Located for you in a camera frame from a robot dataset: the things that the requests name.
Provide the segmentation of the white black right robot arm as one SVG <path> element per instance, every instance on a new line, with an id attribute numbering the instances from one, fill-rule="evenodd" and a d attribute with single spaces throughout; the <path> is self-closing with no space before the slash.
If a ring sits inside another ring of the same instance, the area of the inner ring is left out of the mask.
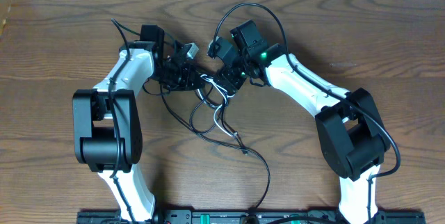
<path id="1" fill-rule="evenodd" d="M 286 43 L 270 45 L 248 20 L 230 31 L 233 42 L 214 35 L 208 55 L 219 58 L 223 88 L 233 95 L 247 79 L 282 91 L 311 116 L 323 157 L 339 176 L 339 211 L 348 223 L 370 223 L 378 212 L 375 181 L 392 146 L 371 94 L 350 92 L 302 65 Z"/>

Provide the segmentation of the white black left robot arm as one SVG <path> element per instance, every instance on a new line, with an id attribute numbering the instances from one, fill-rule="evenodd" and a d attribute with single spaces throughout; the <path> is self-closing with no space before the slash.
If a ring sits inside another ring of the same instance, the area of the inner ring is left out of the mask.
<path id="1" fill-rule="evenodd" d="M 138 164 L 143 135 L 136 98 L 150 79 L 168 92 L 195 90 L 204 83 L 192 66 L 196 44 L 175 40 L 172 56 L 165 58 L 162 28 L 144 24 L 138 37 L 123 41 L 117 63 L 102 81 L 74 93 L 74 153 L 106 182 L 118 202 L 120 215 L 111 221 L 162 223 Z"/>

